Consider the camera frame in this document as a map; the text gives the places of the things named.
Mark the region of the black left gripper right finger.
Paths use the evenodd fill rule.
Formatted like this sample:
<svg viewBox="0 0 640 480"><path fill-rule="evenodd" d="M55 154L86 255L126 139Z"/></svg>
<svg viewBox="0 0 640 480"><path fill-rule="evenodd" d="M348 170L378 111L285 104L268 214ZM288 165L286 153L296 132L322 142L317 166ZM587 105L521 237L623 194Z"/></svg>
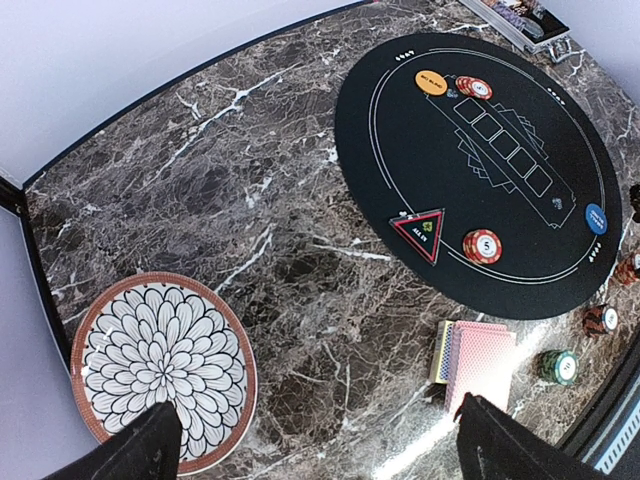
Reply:
<svg viewBox="0 0 640 480"><path fill-rule="evenodd" d="M527 430L482 396L467 393L454 418L465 479L604 479Z"/></svg>

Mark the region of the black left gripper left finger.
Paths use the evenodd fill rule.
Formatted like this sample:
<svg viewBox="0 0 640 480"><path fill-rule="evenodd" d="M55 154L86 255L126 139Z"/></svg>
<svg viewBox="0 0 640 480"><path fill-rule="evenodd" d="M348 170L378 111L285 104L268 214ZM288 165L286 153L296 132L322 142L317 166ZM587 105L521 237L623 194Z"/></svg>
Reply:
<svg viewBox="0 0 640 480"><path fill-rule="evenodd" d="M157 403L87 455L50 474L63 479L175 479L182 425L174 406Z"/></svg>

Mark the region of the red 5 chips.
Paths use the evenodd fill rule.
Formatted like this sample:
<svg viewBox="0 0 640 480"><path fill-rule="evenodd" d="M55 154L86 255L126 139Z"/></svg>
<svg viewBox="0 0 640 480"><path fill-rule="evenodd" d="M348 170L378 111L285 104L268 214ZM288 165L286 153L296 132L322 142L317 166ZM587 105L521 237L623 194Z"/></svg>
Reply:
<svg viewBox="0 0 640 480"><path fill-rule="evenodd" d="M455 79L455 85L466 96L480 100L489 100L493 97L491 86L486 81L476 77L459 76Z"/></svg>
<svg viewBox="0 0 640 480"><path fill-rule="evenodd" d="M463 239L463 252L466 258L476 264L494 264L501 259L502 251L500 238L489 229L470 231Z"/></svg>

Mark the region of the red 5 chip stack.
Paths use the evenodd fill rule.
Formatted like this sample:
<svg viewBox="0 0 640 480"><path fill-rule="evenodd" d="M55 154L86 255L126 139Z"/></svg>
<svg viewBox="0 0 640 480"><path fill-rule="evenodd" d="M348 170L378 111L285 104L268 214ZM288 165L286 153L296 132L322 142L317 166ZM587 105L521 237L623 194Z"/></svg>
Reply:
<svg viewBox="0 0 640 480"><path fill-rule="evenodd" d="M632 253L616 266L614 278L622 285L631 285L639 280L638 252Z"/></svg>

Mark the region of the orange big blind button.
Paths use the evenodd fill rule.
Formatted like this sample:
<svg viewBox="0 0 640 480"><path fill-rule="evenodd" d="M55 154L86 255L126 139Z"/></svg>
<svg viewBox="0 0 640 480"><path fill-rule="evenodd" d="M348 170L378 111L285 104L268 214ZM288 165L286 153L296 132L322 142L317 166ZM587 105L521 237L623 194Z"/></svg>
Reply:
<svg viewBox="0 0 640 480"><path fill-rule="evenodd" d="M425 94L441 96L448 91L447 80L439 73L421 70L414 77L417 87Z"/></svg>

